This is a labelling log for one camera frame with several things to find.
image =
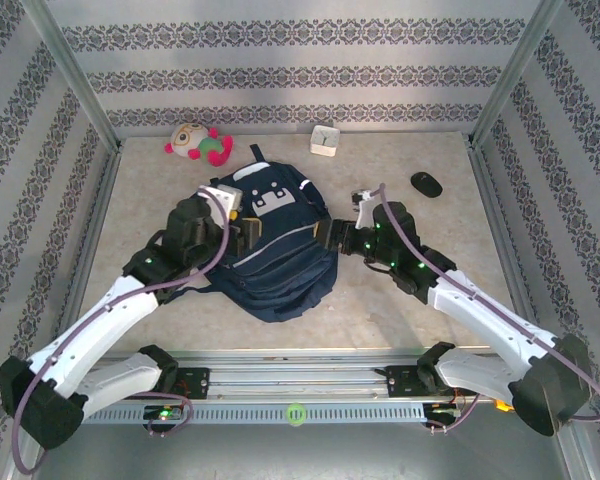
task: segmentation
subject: white patch on backpack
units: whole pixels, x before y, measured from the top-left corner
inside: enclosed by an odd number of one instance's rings
[[[271,187],[273,190],[263,193],[260,195],[260,198],[257,197],[258,193],[255,190],[253,192],[253,202],[251,202],[251,206],[258,217],[262,217],[267,213],[273,212],[290,203],[295,203],[296,201],[289,190],[284,187],[277,188],[278,184],[276,182],[273,182]]]

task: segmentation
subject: plush doll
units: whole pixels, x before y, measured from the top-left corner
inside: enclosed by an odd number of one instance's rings
[[[233,138],[226,136],[218,140],[218,130],[207,130],[197,123],[184,123],[171,135],[171,141],[164,146],[167,153],[177,153],[193,160],[206,158],[211,165],[219,167],[229,159],[233,148]]]

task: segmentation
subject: patterned wallpaper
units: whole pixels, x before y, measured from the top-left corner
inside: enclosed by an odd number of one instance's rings
[[[0,364],[51,339],[106,158],[20,3],[0,0]],[[0,405],[0,475],[10,423]]]
[[[121,137],[470,132],[538,0],[52,0]]]
[[[538,322],[600,382],[600,0],[565,2],[482,147]]]

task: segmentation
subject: stuffed toy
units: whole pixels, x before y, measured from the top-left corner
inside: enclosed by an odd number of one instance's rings
[[[167,153],[177,153],[193,160],[206,158],[214,167],[224,165],[233,148],[233,138],[226,136],[218,140],[218,130],[207,130],[197,123],[184,123],[171,135],[171,141],[164,146]]]

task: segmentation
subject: green ring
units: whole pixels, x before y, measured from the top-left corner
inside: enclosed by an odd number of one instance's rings
[[[299,427],[307,420],[307,409],[300,403],[292,403],[287,408],[287,421],[292,427]]]

